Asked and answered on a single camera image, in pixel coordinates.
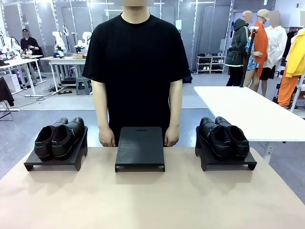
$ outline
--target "dark green coat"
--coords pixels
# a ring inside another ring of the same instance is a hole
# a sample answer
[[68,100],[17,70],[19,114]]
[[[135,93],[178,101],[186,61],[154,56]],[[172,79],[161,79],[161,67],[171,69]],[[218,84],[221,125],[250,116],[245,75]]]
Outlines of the dark green coat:
[[234,36],[231,51],[228,53],[225,63],[228,65],[243,65],[246,57],[246,45],[250,31],[244,20],[237,19],[234,24]]

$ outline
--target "mannequin hand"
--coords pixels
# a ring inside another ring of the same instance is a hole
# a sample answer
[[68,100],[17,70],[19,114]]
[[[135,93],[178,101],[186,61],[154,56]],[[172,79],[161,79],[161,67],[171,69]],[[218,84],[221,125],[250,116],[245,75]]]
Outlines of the mannequin hand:
[[109,127],[100,128],[99,140],[103,147],[115,147],[114,134]]
[[262,53],[262,52],[253,52],[253,56],[262,57],[262,56],[263,56],[263,53]]
[[172,147],[179,141],[179,127],[168,127],[165,133],[164,145],[168,147]]

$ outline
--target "yellow hoodie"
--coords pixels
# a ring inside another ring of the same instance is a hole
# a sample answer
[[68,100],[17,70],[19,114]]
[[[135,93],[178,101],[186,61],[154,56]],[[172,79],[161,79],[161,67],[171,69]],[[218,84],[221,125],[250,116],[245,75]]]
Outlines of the yellow hoodie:
[[288,63],[286,77],[300,76],[305,73],[305,30],[300,30],[292,45]]

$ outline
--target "leather shoe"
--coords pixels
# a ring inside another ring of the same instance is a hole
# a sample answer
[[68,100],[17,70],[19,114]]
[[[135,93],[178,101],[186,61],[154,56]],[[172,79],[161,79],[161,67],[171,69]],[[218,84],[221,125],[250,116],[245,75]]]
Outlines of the leather shoe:
[[218,157],[231,156],[231,139],[225,127],[215,124],[208,117],[203,117],[199,125],[199,133]]
[[52,156],[51,141],[55,134],[55,131],[59,126],[67,123],[68,119],[66,117],[62,117],[61,119],[57,120],[53,125],[45,126],[39,132],[38,137],[35,140],[34,151],[41,160],[50,159],[50,157]]
[[81,117],[74,118],[66,125],[61,125],[52,139],[52,153],[54,157],[66,159],[75,144],[84,134],[85,124]]
[[226,128],[231,140],[232,150],[239,158],[247,157],[250,147],[249,141],[244,136],[243,131],[235,125],[231,125],[227,120],[222,117],[217,117],[215,120],[216,124],[222,125]]

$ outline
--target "gray stool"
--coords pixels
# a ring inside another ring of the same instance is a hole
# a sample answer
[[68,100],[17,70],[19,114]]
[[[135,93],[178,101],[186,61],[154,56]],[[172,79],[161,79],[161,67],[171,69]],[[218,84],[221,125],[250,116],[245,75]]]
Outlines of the gray stool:
[[92,87],[90,85],[90,80],[85,77],[76,78],[76,94],[90,94]]

